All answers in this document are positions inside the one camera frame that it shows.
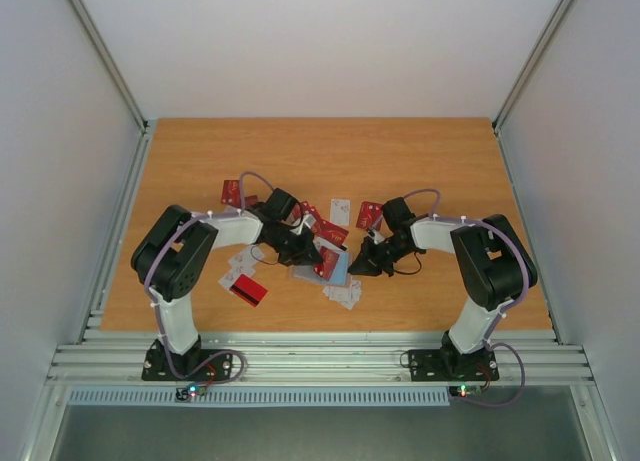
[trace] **white panel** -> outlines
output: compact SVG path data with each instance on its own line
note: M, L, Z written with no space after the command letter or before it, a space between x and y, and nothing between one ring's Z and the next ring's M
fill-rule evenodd
M137 133L66 0L0 0L0 459L77 333Z
M640 458L639 0L578 0L504 130L542 277Z
M558 0L85 0L148 118L489 116Z

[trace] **metal profile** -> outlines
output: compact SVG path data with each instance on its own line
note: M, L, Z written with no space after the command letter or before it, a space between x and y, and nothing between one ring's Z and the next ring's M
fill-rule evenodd
M516 79L515 84L511 88L507 99L500 108L500 111L498 112L498 115L493 122L493 127L495 129L500 129L504 125L515 103L520 98L520 95L531 79L531 76L533 75L543 56L547 52L551 41L553 41L553 38L558 32L558 29L560 28L560 26L562 26L562 23L566 19L566 16L569 13L569 10L573 6L574 2L575 0L559 0L556 4L551 17L549 18L549 21L542 30L542 34L540 34L540 37L536 41L536 44L534 45L529 58L527 58L524 67L520 71L520 74L518 74L518 78Z
M245 354L249 367L238 383L242 386L415 386L401 364L402 355L412 348L437 348L439 337L439 333L205 333L203 345L233 347ZM60 346L47 383L152 386L140 375L153 339L153 333L109 333L81 345ZM494 339L519 351L528 385L594 384L582 347L558 345L552 332L499 332ZM495 385L518 385L520 370L513 355L496 350L496 358L501 379Z
M189 402L176 400L173 387L78 386L70 405L176 406L201 408L448 406L443 387L235 387L218 386Z
M136 103L135 98L131 94L131 91L129 90L127 83L122 77L122 74L120 74L120 70L118 69L118 66L116 65L113 58L111 57L111 54L107 49L107 45L102 39L102 36L100 35L100 32L98 31L98 28L96 27L95 23L91 19L91 15L89 14L89 11L87 10L84 2L82 0L68 0L68 1L71 7L73 8L73 12L78 18L78 21L82 25L82 28L84 29L85 33L89 37L91 44L96 50L96 54L98 55L98 57L102 61L102 64L104 65L107 72L109 73L109 77L116 85L118 92L120 93L120 95L122 96L122 99L124 100L127 107L129 108L129 112L131 113L133 120L138 125L138 128L140 128L140 131L143 132L146 127L146 120L142 115L142 111L140 111L140 108L138 107L138 104Z
M96 325L96 322L102 319L103 311L101 309L106 303L109 288L113 281L116 262L122 249L122 238L131 216L133 202L140 185L142 171L149 154L156 124L156 121L149 123L145 132L138 139L131 164L125 175L125 182L118 196L114 215L109 222L107 240L100 255L100 263L91 282L87 312L79 330L78 342L83 339L84 331L88 326L98 328L99 324Z
M621 459L598 389L595 386L571 386L571 396L591 459Z

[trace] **wooden table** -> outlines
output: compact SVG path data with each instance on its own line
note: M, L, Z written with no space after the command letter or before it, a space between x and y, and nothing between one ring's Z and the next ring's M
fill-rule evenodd
M155 331L153 312L129 266L131 254L170 204L221 211L224 179L258 171L274 186L329 216L330 200L351 200L345 243L357 253L364 232L354 227L362 201L385 202L421 187L442 191L441 215L502 213L525 240L499 148L488 119L166 119L158 123L118 261L101 329ZM247 194L268 190L246 178ZM410 198L416 213L433 195ZM243 246L214 251L193 292L201 331L445 330L466 298L454 256L428 252L415 276L362 279L352 311L328 300L322 287L291 279L287 268L258 264L254 279L269 292L258 308L218 284L228 259ZM266 260L275 259L265 247ZM413 256L397 268L412 270ZM500 324L548 329L539 287Z

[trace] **metal base plate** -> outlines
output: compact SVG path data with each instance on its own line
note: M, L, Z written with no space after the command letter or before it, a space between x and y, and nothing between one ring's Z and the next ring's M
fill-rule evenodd
M486 381L487 375L482 372L483 370L490 375L491 381L500 379L496 355L484 349L465 355L473 358L466 363L466 367L459 368L457 376L453 378L446 372L439 349L412 349L407 352L407 355L411 381Z
M191 359L191 366L196 367L203 361L205 361L211 355L219 352L219 349L197 349L194 350L190 356L195 357L196 361ZM175 356L174 365L178 366L181 364L177 362L179 360L179 356ZM199 370L197 373L194 373L192 376L188 378L177 378L173 375L171 370L169 369L169 365L167 363L167 359L165 356L164 347L160 343L160 341L156 340L151 348L147 351L147 354L144 358L144 364L142 368L142 380L143 381L167 381L167 382L180 382L180 381L225 381L229 379L231 375L231 370L233 369L233 356L230 354L218 356L213 358L209 365L213 367L213 370L207 368L206 366Z

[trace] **cable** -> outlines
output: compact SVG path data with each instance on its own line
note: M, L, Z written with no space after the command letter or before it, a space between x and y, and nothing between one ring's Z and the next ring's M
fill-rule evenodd
M255 171L244 171L238 178L238 189L240 191L240 212L241 213L243 213L245 208L247 207L247 203L245 202L245 199L244 199L244 186L243 186L245 176L253 176L255 178L258 178L260 181L266 184L271 191L273 191L273 185L269 181L267 181L267 178L265 178L261 174L256 173Z
M251 246L251 249L249 250L249 254L251 255L251 257L253 259L258 261L259 263L266 264L267 266L275 266L276 264L278 264L277 261L275 263L267 263L266 261L263 261L262 259L256 258L255 255L253 254L253 248L257 248L257 246L255 244L253 246Z
M189 374L185 375L185 374L179 373L175 365L173 364L171 350L169 349L169 339L167 336L167 331L164 325L164 321L162 320L162 312L160 310L160 300L156 298L156 296L151 292L151 280L153 279L153 275L155 274L156 269L158 269L158 266L160 265L160 261L162 261L162 258L164 258L164 256L167 254L167 252L169 251L173 243L176 242L176 240L179 239L180 236L182 236L182 234L191 226L193 226L195 223L211 217L213 217L213 213L211 212L209 212L208 214L200 214L198 216L193 216L191 219L189 219L184 224L182 224L182 226L176 229L176 232L173 233L173 235L167 240L165 245L158 252L158 255L156 256L156 258L151 263L149 272L147 273L147 276L144 278L144 291L145 293L147 293L147 296L149 296L149 298L151 299L151 306L153 307L153 311L156 316L156 323L158 324L158 331L160 333L160 338L164 338L164 340L161 339L161 342L164 347L165 356L167 358L167 362L169 364L169 369L171 370L171 373L178 379L186 379L192 376L194 373L197 373L198 371L200 371L204 366L209 364L213 359L217 358L218 356L230 354L232 356L236 356L240 360L240 369L236 374L231 376L229 379L225 379L222 381L214 381L213 383L211 383L211 384L226 384L226 383L231 383L237 380L246 371L248 363L244 353L241 353L240 351L236 351L234 349L224 349L209 356L202 363L196 366Z
M520 387L518 388L518 392L515 394L515 396L511 398L509 401L505 401L504 403L497 403L497 404L486 403L484 401L471 399L469 397L453 397L449 395L450 399L453 399L453 400L457 399L460 401L464 401L465 403L475 404L476 406L484 406L486 408L506 408L508 406L512 406L520 399L520 397L522 396L522 393L524 392L524 387L525 387L524 362L522 361L522 358L520 357L518 352L511 345L507 343L496 343L493 346L488 347L487 349L489 349L489 351L493 351L495 348L500 348L500 347L507 348L509 351L511 351L513 355L516 357L516 360L518 361L518 365L520 366Z
M405 194L403 198L407 199L407 198L410 198L411 196L414 196L420 193L435 193L436 200L431 205L431 209L427 214L427 216L433 216L433 214L436 212L436 209L438 209L438 206L440 205L440 199L442 198L442 193L440 192L440 190L436 188L422 188L422 189L416 189L415 191L411 191L410 193ZM373 229L377 229L376 226L380 223L380 221L382 221L382 217L383 215L381 214L380 216L378 216L378 219L376 219L376 221L371 225Z
M484 386L480 388L480 390L484 393L491 386L491 375L489 374L489 371L487 371L487 369L484 366L482 366L482 364L478 363L476 364L476 367L482 374L484 374L484 377L486 378Z
M420 258L418 258L418 252L414 251L413 254L416 257L416 261L418 261L418 265L420 266L418 269L416 269L415 271L411 271L410 273L407 273L406 271L398 271L397 269L394 268L393 272L396 274L402 274L403 276L413 276L414 274L418 274L420 271L422 271L422 262L420 261Z
M485 228L488 231L491 231L493 234L498 236L502 241L504 241L504 244L507 245L507 247L509 248L509 251L511 251L511 254L513 254L513 256L516 258L516 261L518 262L518 266L520 267L520 273L522 274L522 291L520 292L520 296L514 299L513 302L501 308L501 310L498 312L499 315L495 317L495 319L493 320L493 322L491 323L491 325L489 326L489 328L484 334L484 339L486 344L487 340L491 336L491 333L493 333L493 331L496 329L496 326L504 316L504 313L510 310L511 308L515 308L527 296L527 293L529 292L529 271L527 271L527 265L524 262L524 258L522 257L522 254L520 254L520 251L518 251L518 248L516 248L516 245L513 244L513 241L511 241L506 234L504 234L495 226L491 226L490 224L485 223L484 221L480 221L479 219L468 219L465 217L450 218L450 217L438 216L434 214L433 219L435 221L441 220L441 221L456 223L456 224L457 223L475 224L482 228Z

